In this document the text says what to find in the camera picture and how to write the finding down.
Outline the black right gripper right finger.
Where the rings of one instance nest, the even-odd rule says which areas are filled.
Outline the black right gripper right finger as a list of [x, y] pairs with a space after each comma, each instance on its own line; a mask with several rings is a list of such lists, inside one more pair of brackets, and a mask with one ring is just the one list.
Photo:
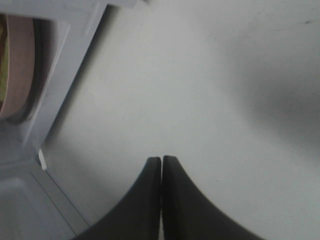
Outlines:
[[163, 158], [162, 224], [166, 240], [258, 240], [213, 205], [175, 156]]

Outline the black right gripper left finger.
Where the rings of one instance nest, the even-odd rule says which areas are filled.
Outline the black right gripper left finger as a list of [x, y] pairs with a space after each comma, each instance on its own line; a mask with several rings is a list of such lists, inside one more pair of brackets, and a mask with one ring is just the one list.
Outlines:
[[120, 202], [76, 240], [157, 240], [161, 213], [159, 157], [149, 157]]

